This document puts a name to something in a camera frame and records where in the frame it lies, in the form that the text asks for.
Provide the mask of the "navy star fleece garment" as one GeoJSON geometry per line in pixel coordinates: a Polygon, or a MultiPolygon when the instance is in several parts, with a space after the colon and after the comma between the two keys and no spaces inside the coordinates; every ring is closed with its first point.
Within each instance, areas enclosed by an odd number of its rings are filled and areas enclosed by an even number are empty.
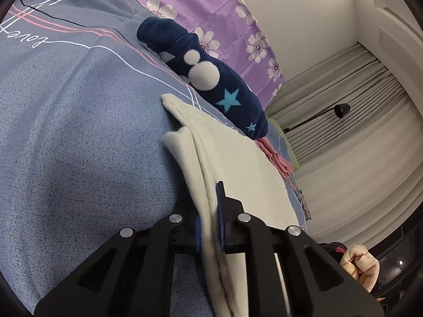
{"type": "Polygon", "coordinates": [[[268,134],[265,112],[256,95],[236,71],[206,53],[195,33],[171,19],[150,16],[138,27],[136,36],[250,139],[268,134]]]}

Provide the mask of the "purple floral bed cover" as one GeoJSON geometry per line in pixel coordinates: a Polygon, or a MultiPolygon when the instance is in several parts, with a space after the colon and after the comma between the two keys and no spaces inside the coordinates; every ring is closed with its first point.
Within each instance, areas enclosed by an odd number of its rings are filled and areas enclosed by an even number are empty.
{"type": "Polygon", "coordinates": [[[196,33],[206,53],[233,68],[267,107],[284,82],[269,39],[244,0],[137,0],[196,33]]]}

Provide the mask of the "beige sweater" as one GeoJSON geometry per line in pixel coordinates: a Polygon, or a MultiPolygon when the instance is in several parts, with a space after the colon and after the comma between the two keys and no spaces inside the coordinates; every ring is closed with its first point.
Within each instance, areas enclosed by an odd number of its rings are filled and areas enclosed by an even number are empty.
{"type": "Polygon", "coordinates": [[[285,183],[250,138],[223,125],[172,94],[163,106],[181,123],[163,142],[178,162],[201,221],[201,254],[212,307],[217,316],[247,316],[247,274],[243,255],[223,254],[218,238],[217,188],[267,225],[298,223],[285,183]]]}

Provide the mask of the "pink garment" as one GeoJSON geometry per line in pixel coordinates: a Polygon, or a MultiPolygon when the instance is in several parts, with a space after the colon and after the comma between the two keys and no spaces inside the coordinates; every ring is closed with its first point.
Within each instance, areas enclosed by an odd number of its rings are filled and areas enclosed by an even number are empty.
{"type": "Polygon", "coordinates": [[[256,139],[255,143],[259,149],[263,151],[268,160],[275,166],[280,175],[287,180],[293,172],[290,162],[280,155],[277,150],[275,150],[267,137],[256,139]]]}

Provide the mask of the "blue striped bed sheet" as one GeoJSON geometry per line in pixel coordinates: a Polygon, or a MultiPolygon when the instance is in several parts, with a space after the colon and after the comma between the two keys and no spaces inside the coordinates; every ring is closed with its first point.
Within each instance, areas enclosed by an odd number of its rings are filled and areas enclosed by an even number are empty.
{"type": "Polygon", "coordinates": [[[1,277],[26,311],[189,199],[161,96],[223,115],[136,38],[136,0],[1,0],[1,277]]]}

